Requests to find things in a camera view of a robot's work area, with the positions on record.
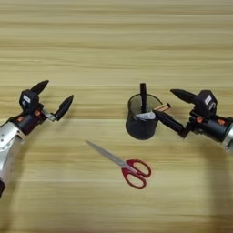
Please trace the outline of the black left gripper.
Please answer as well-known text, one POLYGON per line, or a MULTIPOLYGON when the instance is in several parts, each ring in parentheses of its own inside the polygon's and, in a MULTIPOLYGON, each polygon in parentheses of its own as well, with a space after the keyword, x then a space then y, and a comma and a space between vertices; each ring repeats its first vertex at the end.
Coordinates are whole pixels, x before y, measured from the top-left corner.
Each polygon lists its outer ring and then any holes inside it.
MULTIPOLYGON (((38 95, 46 88, 48 80, 39 82, 31 88, 32 92, 38 95)), ((21 113, 18 116, 11 116, 6 125, 11 127, 18 135, 29 135, 38 125, 43 124, 47 119, 51 121, 59 121, 70 108, 74 96, 71 95, 63 101, 55 114, 48 113, 45 110, 36 110, 33 113, 21 113)))

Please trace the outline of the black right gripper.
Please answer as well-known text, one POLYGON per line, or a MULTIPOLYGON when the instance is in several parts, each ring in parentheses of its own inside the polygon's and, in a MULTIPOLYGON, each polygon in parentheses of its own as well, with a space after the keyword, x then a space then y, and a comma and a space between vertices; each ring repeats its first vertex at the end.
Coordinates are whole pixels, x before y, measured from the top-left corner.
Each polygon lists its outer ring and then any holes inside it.
MULTIPOLYGON (((171 89, 173 93, 179 99, 189 103, 195 103, 195 95, 183 90, 183 89, 171 89)), ((181 137, 186 137, 189 132, 195 134, 205 135, 217 142, 222 143, 227 136, 227 133, 230 130, 231 125, 233 124, 232 117, 222 117, 218 115, 213 115, 210 117, 201 116, 192 110, 190 118, 184 127, 181 123, 177 122, 172 116, 165 112, 154 111, 156 119, 162 122, 165 126, 176 131, 181 137)))

